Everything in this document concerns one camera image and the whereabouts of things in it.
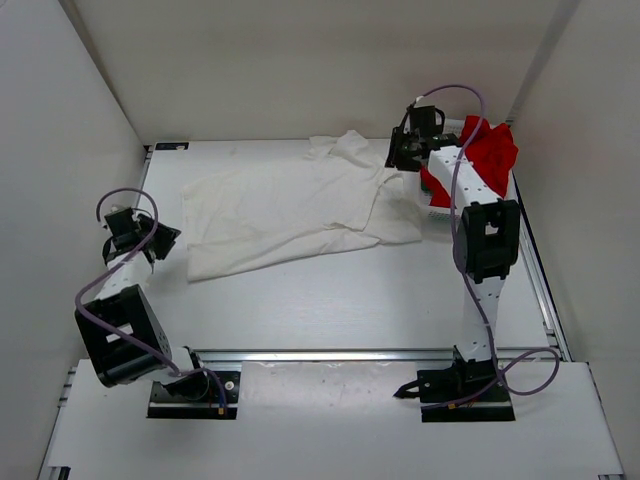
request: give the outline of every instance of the wrinkled cloth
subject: wrinkled cloth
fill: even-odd
[[[477,123],[477,116],[467,116],[460,135],[461,144],[471,136]],[[467,147],[465,155],[470,162],[473,162],[473,168],[487,186],[504,198],[509,185],[509,172],[515,165],[518,155],[518,147],[513,143],[509,127],[502,123],[492,129],[489,122],[483,120],[480,130],[473,139],[473,143]],[[449,207],[451,203],[449,194],[424,167],[420,170],[420,179],[433,195],[430,202],[432,207]]]
[[[182,191],[189,281],[377,244],[420,241],[400,172],[355,131],[298,158],[221,172]]]

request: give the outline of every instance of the beige wall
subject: beige wall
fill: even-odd
[[[520,118],[518,184],[569,346],[640,478],[640,4],[584,0]]]
[[[416,95],[460,81],[502,121],[558,0],[75,2],[151,143],[387,137]],[[438,104],[452,117],[477,108],[459,92]]]
[[[0,6],[0,478],[36,478],[101,272],[95,201],[144,150],[56,0]]]

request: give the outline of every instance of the red fabric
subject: red fabric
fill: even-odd
[[[467,141],[476,123],[478,123],[477,116],[467,116],[460,135],[461,143]],[[518,155],[518,147],[513,143],[509,127],[502,123],[491,129],[489,122],[483,120],[478,134],[465,151],[465,155],[469,161],[473,162],[473,168],[489,188],[504,198],[507,194],[509,171],[516,163],[516,156]],[[422,184],[433,192],[430,205],[432,207],[448,207],[451,203],[449,194],[424,167],[420,170],[420,178]]]

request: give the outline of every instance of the white wall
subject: white wall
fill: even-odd
[[[503,121],[558,0],[75,2],[150,143],[387,137],[416,95],[460,81]],[[451,117],[477,108],[459,92],[438,105]]]
[[[1,6],[0,478],[37,475],[82,352],[73,297],[103,268],[93,206],[143,157],[58,2]]]
[[[515,125],[518,184],[578,360],[640,478],[640,4],[584,0]]]

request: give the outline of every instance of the white cloth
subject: white cloth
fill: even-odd
[[[313,137],[299,158],[240,168],[182,191],[190,281],[421,239],[399,172],[355,131]]]

